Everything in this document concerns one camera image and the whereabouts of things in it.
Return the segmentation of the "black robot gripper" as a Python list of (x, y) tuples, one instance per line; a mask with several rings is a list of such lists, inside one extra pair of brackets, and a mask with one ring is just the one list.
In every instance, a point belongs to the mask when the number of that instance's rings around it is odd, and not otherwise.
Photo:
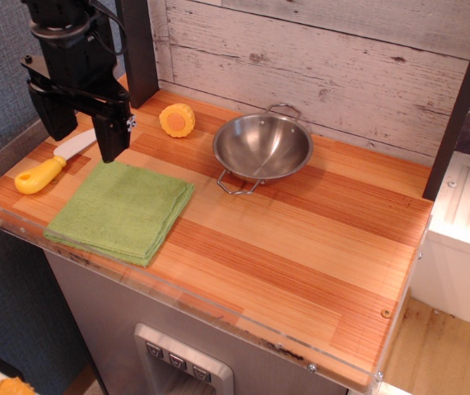
[(130, 95), (113, 75), (127, 40), (123, 37), (116, 49), (111, 24), (124, 30), (122, 22), (100, 1), (23, 4), (42, 51), (40, 57), (26, 56), (23, 65), (30, 74), (31, 101), (46, 131), (58, 142), (77, 127), (76, 110), (96, 115), (92, 122), (100, 154), (111, 163), (129, 148), (132, 131)]

